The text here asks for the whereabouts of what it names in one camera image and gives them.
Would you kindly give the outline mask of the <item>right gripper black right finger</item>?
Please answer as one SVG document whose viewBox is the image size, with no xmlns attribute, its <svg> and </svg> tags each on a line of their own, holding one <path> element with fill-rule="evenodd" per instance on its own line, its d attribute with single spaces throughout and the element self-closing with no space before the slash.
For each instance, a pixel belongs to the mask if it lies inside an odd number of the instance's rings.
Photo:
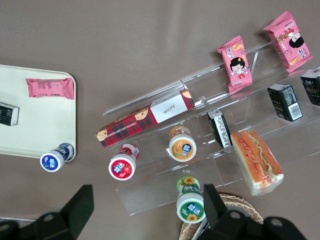
<svg viewBox="0 0 320 240">
<path fill-rule="evenodd" d="M 204 240 L 261 240 L 262 225 L 238 209 L 228 209 L 213 184 L 204 185 L 204 211 L 209 227 Z"/>
</svg>

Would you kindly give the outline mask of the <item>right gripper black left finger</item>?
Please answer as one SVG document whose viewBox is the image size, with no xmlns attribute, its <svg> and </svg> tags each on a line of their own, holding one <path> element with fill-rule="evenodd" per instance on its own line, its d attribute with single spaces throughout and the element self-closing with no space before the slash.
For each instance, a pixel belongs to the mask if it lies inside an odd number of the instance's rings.
<svg viewBox="0 0 320 240">
<path fill-rule="evenodd" d="M 35 221 L 35 238 L 37 240 L 76 240 L 93 211 L 93 186 L 83 185 L 60 211 L 48 212 Z"/>
</svg>

